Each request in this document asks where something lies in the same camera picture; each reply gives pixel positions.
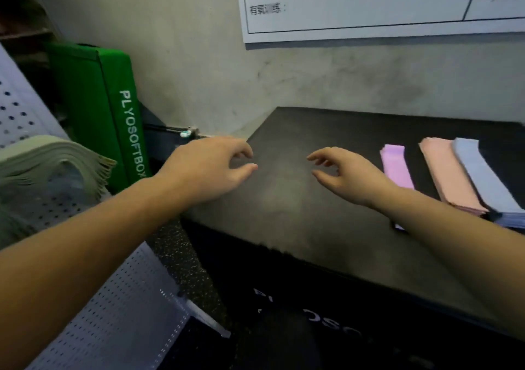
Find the printed notice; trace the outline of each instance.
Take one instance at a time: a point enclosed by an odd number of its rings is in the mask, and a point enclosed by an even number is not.
[[[239,0],[245,42],[525,31],[525,0]]]

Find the finger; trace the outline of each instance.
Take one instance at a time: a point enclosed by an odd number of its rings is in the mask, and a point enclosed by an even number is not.
[[[339,179],[337,177],[333,177],[329,174],[325,174],[323,171],[320,171],[318,169],[314,169],[312,171],[313,176],[316,177],[317,181],[326,187],[328,190],[335,192]]]
[[[258,168],[257,164],[246,164],[242,167],[231,170],[231,174],[235,183],[235,187],[239,186],[246,179],[250,177]]]
[[[244,154],[247,158],[253,157],[252,147],[242,139],[228,138],[225,141],[225,144],[230,149],[232,156],[236,154]]]
[[[306,159],[309,161],[323,159],[324,161],[328,160],[333,164],[339,165],[341,161],[341,149],[335,147],[325,147],[324,149],[314,151],[312,154],[306,157]]]

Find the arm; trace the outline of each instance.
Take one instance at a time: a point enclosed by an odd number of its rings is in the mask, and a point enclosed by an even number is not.
[[[517,337],[525,340],[525,236],[397,187],[370,161],[337,147],[308,156],[338,167],[338,177],[314,170],[317,180],[355,204],[396,221],[471,289]]]
[[[157,175],[0,251],[0,368],[23,369],[84,307],[144,238],[189,206],[236,188],[255,164],[233,138],[193,141]]]

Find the hand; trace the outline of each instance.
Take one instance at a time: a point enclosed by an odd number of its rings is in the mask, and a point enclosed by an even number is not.
[[[312,174],[331,192],[354,204],[377,207],[388,193],[399,189],[384,173],[363,156],[340,147],[314,151],[307,159],[316,165],[338,167],[338,177],[315,169]]]
[[[167,195],[181,196],[190,207],[215,199],[243,183],[257,169],[246,164],[231,169],[233,157],[253,157],[252,148],[241,139],[231,137],[204,138],[179,146],[153,177]]]

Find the pink resistance band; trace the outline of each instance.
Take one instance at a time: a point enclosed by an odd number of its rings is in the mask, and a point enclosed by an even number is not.
[[[410,178],[409,169],[405,162],[405,147],[394,144],[385,144],[380,151],[383,169],[386,174],[399,187],[414,189],[414,184]],[[404,230],[398,224],[396,229]]]

